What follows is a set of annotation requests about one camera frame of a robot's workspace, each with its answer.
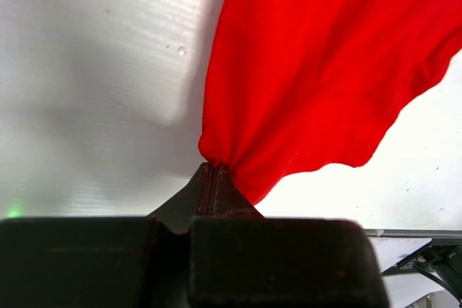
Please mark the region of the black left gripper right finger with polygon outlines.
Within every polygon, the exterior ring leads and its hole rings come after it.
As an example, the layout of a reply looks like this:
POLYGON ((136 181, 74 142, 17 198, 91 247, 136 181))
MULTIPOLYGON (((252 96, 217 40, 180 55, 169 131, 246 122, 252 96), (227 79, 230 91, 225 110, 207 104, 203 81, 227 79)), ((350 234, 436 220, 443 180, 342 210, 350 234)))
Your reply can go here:
POLYGON ((372 245, 353 221, 267 219, 226 167, 199 166, 192 307, 388 307, 372 245))

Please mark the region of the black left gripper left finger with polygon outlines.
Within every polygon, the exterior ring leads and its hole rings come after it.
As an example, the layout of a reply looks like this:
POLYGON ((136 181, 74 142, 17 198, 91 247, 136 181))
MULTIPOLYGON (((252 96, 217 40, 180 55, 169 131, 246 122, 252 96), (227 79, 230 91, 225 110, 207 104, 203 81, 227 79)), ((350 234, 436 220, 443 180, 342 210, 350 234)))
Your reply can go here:
POLYGON ((191 219, 213 169, 147 216, 1 222, 3 307, 187 307, 191 219))

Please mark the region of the red t-shirt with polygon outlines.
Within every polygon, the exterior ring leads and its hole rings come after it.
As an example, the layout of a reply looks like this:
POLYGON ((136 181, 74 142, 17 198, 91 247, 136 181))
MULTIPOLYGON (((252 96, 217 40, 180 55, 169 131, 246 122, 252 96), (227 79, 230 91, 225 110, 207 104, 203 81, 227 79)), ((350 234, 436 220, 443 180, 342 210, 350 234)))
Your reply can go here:
POLYGON ((367 163, 461 49, 461 0, 224 0, 201 155, 260 202, 286 175, 367 163))

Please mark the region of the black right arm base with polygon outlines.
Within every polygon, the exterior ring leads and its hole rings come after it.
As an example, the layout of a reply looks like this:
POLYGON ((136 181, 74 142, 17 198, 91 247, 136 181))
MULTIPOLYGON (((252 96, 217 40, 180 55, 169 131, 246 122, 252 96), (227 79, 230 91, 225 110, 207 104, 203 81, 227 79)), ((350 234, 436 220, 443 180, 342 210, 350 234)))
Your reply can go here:
POLYGON ((461 245, 427 245, 406 256, 383 276, 420 274, 447 290, 461 305, 461 245))

